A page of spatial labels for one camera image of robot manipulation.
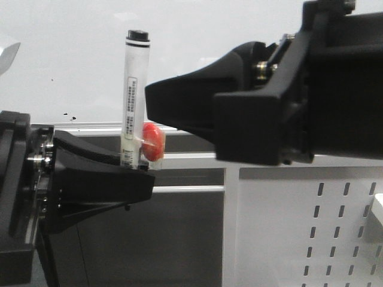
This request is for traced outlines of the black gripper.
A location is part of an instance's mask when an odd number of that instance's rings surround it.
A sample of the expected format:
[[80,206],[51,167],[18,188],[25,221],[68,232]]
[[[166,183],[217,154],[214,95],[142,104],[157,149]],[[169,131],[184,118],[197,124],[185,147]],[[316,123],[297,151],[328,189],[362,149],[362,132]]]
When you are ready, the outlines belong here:
[[382,13],[354,14],[354,7],[354,1],[303,3],[300,30],[310,35],[303,138],[288,141],[284,161],[382,158]]
[[[56,165],[63,168],[54,171],[50,191],[54,146]],[[31,124],[29,114],[1,111],[1,286],[30,283],[35,254],[46,284],[55,286],[45,232],[61,233],[102,212],[147,201],[154,181],[147,172],[121,167],[117,152]]]

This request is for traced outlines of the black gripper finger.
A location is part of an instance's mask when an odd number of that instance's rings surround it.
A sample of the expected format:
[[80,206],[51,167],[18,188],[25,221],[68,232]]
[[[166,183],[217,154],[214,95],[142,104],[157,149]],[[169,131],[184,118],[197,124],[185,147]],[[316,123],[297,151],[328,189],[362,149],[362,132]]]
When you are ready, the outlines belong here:
[[252,65],[251,88],[214,96],[219,160],[277,166],[312,163],[306,58],[311,33],[286,35]]
[[265,43],[247,42],[202,69],[147,85],[148,119],[212,141],[214,95],[249,90],[253,64],[263,60],[265,52]]

